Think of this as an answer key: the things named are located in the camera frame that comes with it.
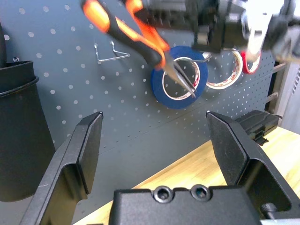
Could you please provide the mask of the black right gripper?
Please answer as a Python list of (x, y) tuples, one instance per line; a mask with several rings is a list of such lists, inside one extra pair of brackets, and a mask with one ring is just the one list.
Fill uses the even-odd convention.
[(223, 49), (242, 48), (246, 38), (242, 32), (244, 0), (194, 0), (194, 43), (201, 52), (219, 53)]

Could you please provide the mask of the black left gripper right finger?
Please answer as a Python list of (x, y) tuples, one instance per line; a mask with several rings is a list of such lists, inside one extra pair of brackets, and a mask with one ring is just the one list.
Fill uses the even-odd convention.
[(272, 203), (277, 213), (294, 212), (294, 191), (264, 150), (230, 117), (209, 111), (206, 119), (217, 163), (228, 185), (241, 186), (258, 210)]

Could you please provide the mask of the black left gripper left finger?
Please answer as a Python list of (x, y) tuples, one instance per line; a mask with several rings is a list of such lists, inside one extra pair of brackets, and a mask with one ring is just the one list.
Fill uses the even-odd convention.
[(56, 150), (20, 223), (69, 225), (91, 193), (98, 164), (103, 113), (83, 118)]

